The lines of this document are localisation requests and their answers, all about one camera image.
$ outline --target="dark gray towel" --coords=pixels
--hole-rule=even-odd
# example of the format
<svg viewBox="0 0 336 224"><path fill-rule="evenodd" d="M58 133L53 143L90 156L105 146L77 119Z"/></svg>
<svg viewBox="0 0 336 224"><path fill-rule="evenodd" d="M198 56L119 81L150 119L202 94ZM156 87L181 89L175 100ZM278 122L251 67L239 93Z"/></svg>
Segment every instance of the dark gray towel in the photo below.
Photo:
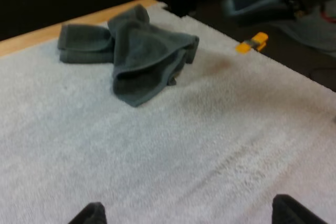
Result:
<svg viewBox="0 0 336 224"><path fill-rule="evenodd" d="M67 25L59 38L61 61L113 62L112 91L131 106L139 106L174 85L175 75L192 63L199 38L159 29L138 5L111 19L109 29Z"/></svg>

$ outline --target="gray towel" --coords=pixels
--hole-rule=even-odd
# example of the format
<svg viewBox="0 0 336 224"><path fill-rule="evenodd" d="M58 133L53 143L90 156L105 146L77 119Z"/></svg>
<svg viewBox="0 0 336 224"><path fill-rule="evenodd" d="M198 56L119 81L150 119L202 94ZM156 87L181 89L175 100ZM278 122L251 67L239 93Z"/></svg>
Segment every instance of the gray towel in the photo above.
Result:
<svg viewBox="0 0 336 224"><path fill-rule="evenodd" d="M131 106L157 95L186 63L192 63L199 38L159 29L138 5L111 19L109 29L66 25L58 48L65 63L113 62L113 93Z"/></svg>

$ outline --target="white towel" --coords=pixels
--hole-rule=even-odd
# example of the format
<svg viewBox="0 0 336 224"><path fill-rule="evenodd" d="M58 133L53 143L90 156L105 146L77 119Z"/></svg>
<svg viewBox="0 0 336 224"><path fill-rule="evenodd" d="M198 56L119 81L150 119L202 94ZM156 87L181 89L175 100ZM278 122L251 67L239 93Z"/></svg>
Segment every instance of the white towel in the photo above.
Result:
<svg viewBox="0 0 336 224"><path fill-rule="evenodd" d="M0 58L0 223L271 223L276 194L336 220L336 94L192 18L192 65L135 109L109 65L59 62L57 40Z"/></svg>

